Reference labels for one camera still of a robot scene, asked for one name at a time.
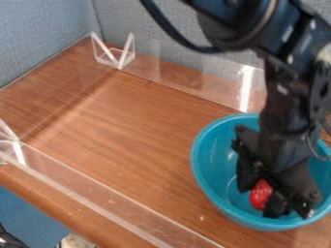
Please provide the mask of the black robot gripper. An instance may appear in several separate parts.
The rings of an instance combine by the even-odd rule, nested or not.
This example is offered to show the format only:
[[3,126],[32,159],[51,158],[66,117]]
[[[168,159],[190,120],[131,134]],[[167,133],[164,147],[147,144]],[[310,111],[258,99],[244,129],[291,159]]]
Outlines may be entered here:
[[276,219],[295,211],[308,219],[323,195],[311,174],[311,153],[304,143],[295,137],[271,137],[244,125],[236,125],[234,132],[239,192],[250,191],[263,179],[272,188],[263,216]]

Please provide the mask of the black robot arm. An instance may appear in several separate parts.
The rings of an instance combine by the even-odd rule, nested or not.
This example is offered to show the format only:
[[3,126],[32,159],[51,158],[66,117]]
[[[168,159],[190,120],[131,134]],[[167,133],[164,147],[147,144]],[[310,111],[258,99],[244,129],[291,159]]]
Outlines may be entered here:
[[264,216],[308,218],[322,201],[308,163],[331,114],[331,23],[300,0],[183,1],[212,48],[250,49],[264,59],[259,129],[235,127],[238,188],[247,192],[263,179],[272,188]]

